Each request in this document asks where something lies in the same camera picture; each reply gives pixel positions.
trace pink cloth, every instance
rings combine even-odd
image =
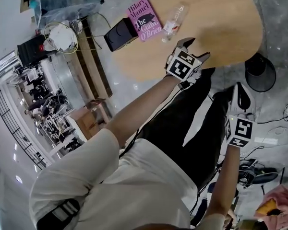
[[[282,213],[278,216],[265,216],[256,212],[254,216],[264,219],[264,222],[269,230],[280,230],[284,227],[288,227],[288,187],[279,185],[272,189],[270,192],[264,195],[263,202],[259,205],[259,207],[270,199],[275,200],[277,208]]]

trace book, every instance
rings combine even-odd
[[[127,9],[142,42],[162,32],[162,26],[148,0],[139,0]]]

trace metal railing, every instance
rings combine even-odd
[[[15,118],[11,114],[6,101],[0,91],[0,116],[3,119],[6,127],[9,129],[12,136],[17,141],[18,145],[24,150],[28,157],[41,170],[49,166],[49,163],[42,157],[42,155],[35,149],[28,138],[23,133],[22,129],[17,124]]]

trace clear bottle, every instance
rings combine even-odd
[[[176,34],[188,12],[188,5],[179,3],[170,13],[166,24],[163,27],[164,36],[162,42],[166,43]]]

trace black shoe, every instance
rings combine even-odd
[[[207,69],[202,69],[201,72],[201,78],[210,78],[212,74],[215,72],[216,68],[207,68]]]
[[[223,91],[215,93],[212,98],[215,99],[218,95],[222,95],[223,98],[226,98],[228,100],[228,102],[230,102],[232,99],[232,95],[234,93],[234,89],[235,89],[235,85],[233,85],[227,89],[224,89]]]

